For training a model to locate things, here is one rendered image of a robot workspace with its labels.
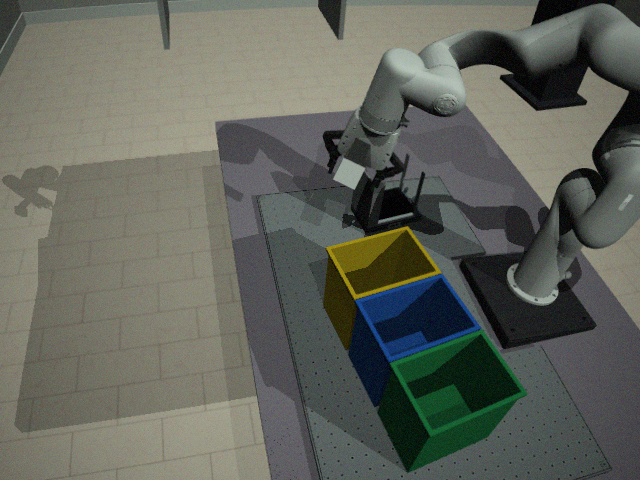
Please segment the blue bin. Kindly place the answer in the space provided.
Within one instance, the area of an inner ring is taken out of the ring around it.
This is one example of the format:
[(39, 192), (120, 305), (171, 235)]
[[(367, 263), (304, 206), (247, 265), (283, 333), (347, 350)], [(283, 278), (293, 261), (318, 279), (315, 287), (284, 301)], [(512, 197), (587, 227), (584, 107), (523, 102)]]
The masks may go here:
[(389, 363), (481, 330), (443, 274), (357, 299), (355, 304), (348, 356), (374, 407), (384, 395), (392, 371)]

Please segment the olive yellow bin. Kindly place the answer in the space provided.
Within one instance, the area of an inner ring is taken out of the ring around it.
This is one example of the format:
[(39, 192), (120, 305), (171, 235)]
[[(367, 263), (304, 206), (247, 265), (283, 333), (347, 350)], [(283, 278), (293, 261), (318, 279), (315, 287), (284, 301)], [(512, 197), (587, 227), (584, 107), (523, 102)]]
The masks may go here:
[(326, 247), (323, 306), (345, 348), (350, 348), (355, 300), (442, 272), (408, 226)]

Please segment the green bin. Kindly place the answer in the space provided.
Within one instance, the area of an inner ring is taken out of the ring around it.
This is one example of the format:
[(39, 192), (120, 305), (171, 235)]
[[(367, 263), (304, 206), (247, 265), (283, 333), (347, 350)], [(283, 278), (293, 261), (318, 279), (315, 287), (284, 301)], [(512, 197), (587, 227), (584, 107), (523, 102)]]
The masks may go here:
[(377, 414), (407, 473), (487, 438), (528, 394), (482, 329), (389, 366)]

